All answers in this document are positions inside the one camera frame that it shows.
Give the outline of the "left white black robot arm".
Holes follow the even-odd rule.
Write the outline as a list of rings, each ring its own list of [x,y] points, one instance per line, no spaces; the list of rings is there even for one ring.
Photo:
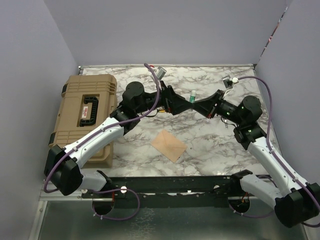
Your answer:
[[[106,197],[111,190],[107,177],[100,172],[86,176],[81,172],[85,163],[106,145],[131,131],[143,117],[158,107],[172,115],[189,110],[193,104],[176,94],[171,86],[156,82],[156,92],[145,92],[138,81],[129,83],[119,106],[102,124],[79,140],[60,147],[52,146],[48,152],[44,174],[56,190],[68,196],[80,188],[92,189],[97,196]]]

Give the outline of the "green white glue stick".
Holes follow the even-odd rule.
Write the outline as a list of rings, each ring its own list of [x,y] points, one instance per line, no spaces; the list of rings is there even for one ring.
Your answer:
[[[189,96],[189,102],[190,103],[194,103],[195,99],[196,99],[196,91],[192,90],[191,93],[190,93],[190,96]]]

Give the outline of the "tan paper envelope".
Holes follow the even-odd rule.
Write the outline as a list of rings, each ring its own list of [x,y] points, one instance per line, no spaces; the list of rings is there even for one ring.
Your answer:
[[[151,142],[151,145],[173,163],[187,149],[186,144],[166,130],[162,130]]]

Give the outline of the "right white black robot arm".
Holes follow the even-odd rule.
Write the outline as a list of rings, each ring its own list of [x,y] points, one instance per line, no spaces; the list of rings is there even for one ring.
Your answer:
[[[223,99],[224,92],[193,103],[193,109],[208,119],[219,115],[237,125],[233,133],[237,142],[252,154],[271,176],[275,185],[266,183],[249,171],[243,171],[230,182],[229,189],[240,196],[248,192],[273,208],[278,220],[291,228],[304,224],[320,213],[320,186],[308,183],[270,143],[268,134],[257,120],[263,113],[260,100],[246,96],[239,105]]]

